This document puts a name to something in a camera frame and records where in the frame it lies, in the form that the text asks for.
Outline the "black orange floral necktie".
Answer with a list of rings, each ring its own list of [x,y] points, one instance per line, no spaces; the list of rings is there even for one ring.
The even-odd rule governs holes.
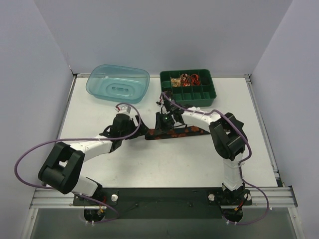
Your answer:
[[[149,129],[145,135],[145,140],[160,140],[169,138],[181,138],[199,135],[208,135],[210,132],[205,131],[196,126],[187,126],[181,128],[174,128],[170,130]]]

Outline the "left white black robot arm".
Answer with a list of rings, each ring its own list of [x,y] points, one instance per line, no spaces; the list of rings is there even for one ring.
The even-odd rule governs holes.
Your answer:
[[[83,163],[115,151],[122,145],[123,140],[146,135],[149,128],[139,116],[135,118],[137,124],[129,115],[116,114],[113,123],[94,140],[72,144],[56,143],[41,167],[38,178],[62,194],[72,192],[92,197],[102,185],[80,175]]]

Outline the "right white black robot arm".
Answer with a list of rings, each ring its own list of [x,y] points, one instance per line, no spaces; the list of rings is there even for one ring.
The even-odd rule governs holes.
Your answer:
[[[157,113],[157,128],[160,130],[169,131],[176,123],[180,123],[210,133],[214,148],[223,159],[222,190],[227,203],[251,200],[241,170],[241,161],[248,142],[242,129],[244,124],[231,113],[208,113],[199,107],[183,107],[165,99],[159,100],[157,105],[160,106],[160,112]]]

